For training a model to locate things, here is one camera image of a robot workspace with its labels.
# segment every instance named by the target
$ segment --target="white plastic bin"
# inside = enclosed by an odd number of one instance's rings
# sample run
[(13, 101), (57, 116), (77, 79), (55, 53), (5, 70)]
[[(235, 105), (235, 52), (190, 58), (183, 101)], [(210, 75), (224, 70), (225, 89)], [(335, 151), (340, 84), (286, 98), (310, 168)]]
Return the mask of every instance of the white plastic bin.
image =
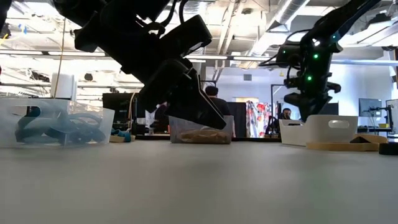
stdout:
[(0, 99), (0, 147), (109, 143), (114, 111), (59, 99)]
[(209, 128), (184, 119), (169, 116), (172, 143), (230, 144), (234, 116), (224, 116), (226, 126), (222, 130)]
[(358, 117), (312, 115), (306, 123), (281, 119), (279, 126), (282, 144), (306, 146), (307, 142), (345, 143), (354, 138), (358, 128)]

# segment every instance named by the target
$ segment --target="gray table surface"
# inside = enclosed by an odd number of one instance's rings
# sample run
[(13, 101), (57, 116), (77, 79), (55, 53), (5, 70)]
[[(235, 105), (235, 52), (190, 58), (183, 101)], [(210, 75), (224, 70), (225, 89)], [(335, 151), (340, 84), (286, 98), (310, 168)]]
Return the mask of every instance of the gray table surface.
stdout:
[(280, 144), (0, 149), (1, 224), (397, 223), (398, 158)]

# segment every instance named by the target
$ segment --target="man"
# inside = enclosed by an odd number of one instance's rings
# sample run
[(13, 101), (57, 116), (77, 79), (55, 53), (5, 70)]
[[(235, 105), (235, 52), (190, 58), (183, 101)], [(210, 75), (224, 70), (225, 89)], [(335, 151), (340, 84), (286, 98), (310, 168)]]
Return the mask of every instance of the man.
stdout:
[(164, 133), (169, 129), (169, 116), (165, 114), (168, 104), (162, 103), (155, 112), (155, 121), (151, 124), (156, 133)]
[(290, 108), (285, 108), (282, 110), (281, 114), (278, 116), (278, 119), (272, 119), (270, 116), (270, 120), (268, 121), (268, 126), (266, 128), (266, 134), (270, 132), (280, 133), (279, 120), (280, 119), (290, 119), (290, 115), (292, 115), (292, 110)]
[[(217, 98), (218, 88), (215, 86), (208, 86), (205, 89), (206, 95), (210, 98), (210, 100), (216, 105), (218, 110), (221, 112), (223, 116), (232, 115), (229, 111), (228, 103), (220, 98)], [(236, 137), (235, 135), (235, 121), (232, 123), (232, 137)]]
[(279, 119), (290, 119), (291, 115), (292, 115), (292, 110), (290, 108), (285, 108), (282, 111), (282, 114), (279, 116)]

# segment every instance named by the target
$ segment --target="blue cable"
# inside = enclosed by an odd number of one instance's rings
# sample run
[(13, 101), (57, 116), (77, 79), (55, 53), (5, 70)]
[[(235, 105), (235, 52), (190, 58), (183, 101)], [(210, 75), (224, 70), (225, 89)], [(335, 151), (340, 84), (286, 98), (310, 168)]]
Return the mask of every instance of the blue cable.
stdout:
[[(64, 110), (54, 108), (43, 101), (39, 104), (39, 107), (33, 108), (18, 121), (15, 131), (17, 142), (42, 144), (58, 142), (66, 145), (105, 140), (105, 134), (99, 129), (101, 118), (89, 113), (67, 114)], [(92, 119), (96, 123), (89, 124), (83, 118)]]

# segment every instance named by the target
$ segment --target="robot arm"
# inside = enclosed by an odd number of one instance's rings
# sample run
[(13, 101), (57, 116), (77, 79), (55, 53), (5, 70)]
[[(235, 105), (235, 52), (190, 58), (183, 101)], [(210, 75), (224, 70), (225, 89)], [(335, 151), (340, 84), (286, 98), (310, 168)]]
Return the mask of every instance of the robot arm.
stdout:
[(331, 56), (343, 50), (338, 41), (354, 22), (380, 0), (352, 0), (319, 19), (300, 42), (287, 40), (277, 53), (276, 62), (282, 67), (299, 68), (297, 77), (284, 80), (287, 88), (298, 88), (300, 94), (286, 95), (284, 100), (300, 110), (304, 121), (318, 114), (331, 100), (329, 90), (338, 93), (341, 87), (328, 82)]
[[(216, 106), (200, 88), (200, 78), (184, 56), (211, 42), (200, 16), (165, 32), (169, 17), (155, 21), (170, 0), (52, 0), (57, 11), (83, 28), (75, 31), (75, 47), (94, 52), (97, 47), (120, 63), (121, 70), (145, 84), (140, 104), (150, 112), (168, 102), (168, 115), (222, 129), (225, 122)], [(180, 10), (187, 0), (182, 0)]]
[[(172, 0), (171, 12), (177, 1)], [(7, 11), (11, 0), (0, 5)], [(187, 0), (180, 3), (180, 12)], [(340, 86), (329, 83), (331, 56), (342, 50), (337, 42), (354, 22), (380, 0), (352, 0), (322, 17), (300, 42), (287, 41), (278, 51), (277, 62), (299, 68), (296, 78), (287, 78), (288, 88), (298, 88), (300, 94), (285, 96), (285, 101), (298, 106), (305, 121), (317, 114), (331, 100), (329, 90), (336, 93)], [(82, 26), (76, 30), (75, 47), (94, 52), (97, 47), (121, 64), (121, 70), (133, 74), (145, 87), (140, 102), (148, 111), (167, 101), (167, 113), (214, 128), (225, 122), (216, 106), (200, 89), (200, 79), (192, 63), (184, 56), (211, 42), (211, 34), (200, 16), (195, 16), (160, 38), (169, 16), (161, 23), (145, 24), (142, 19), (155, 21), (169, 0), (52, 0), (57, 11)], [(0, 15), (0, 27), (4, 23)], [(158, 34), (149, 33), (157, 30)], [(320, 44), (314, 46), (313, 39)]]

